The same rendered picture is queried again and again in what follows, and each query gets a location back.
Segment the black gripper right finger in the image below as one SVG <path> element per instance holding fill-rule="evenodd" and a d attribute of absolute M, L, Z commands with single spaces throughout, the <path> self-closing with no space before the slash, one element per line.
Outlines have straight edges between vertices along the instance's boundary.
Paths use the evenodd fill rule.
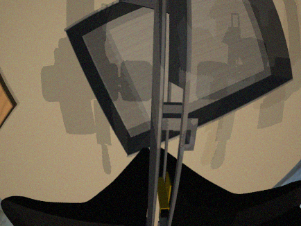
<path fill-rule="evenodd" d="M 166 173 L 173 197 L 176 158 L 167 153 Z M 301 180 L 244 194 L 232 193 L 181 165 L 171 226 L 256 226 L 301 205 Z"/>

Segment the dark grey roasting tin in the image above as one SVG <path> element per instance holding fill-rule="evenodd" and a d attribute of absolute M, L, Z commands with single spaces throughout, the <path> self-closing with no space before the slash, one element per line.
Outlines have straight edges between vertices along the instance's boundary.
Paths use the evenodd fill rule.
<path fill-rule="evenodd" d="M 197 129 L 293 80 L 273 0 L 191 0 L 189 110 Z M 64 29 L 128 157 L 151 149 L 154 10 L 114 1 Z"/>

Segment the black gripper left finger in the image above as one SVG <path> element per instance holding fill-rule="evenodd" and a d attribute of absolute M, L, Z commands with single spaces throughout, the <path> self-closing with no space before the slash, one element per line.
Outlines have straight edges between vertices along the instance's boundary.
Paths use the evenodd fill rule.
<path fill-rule="evenodd" d="M 44 202 L 22 196 L 1 200 L 14 226 L 145 226 L 150 148 L 142 148 L 121 174 L 87 202 Z"/>

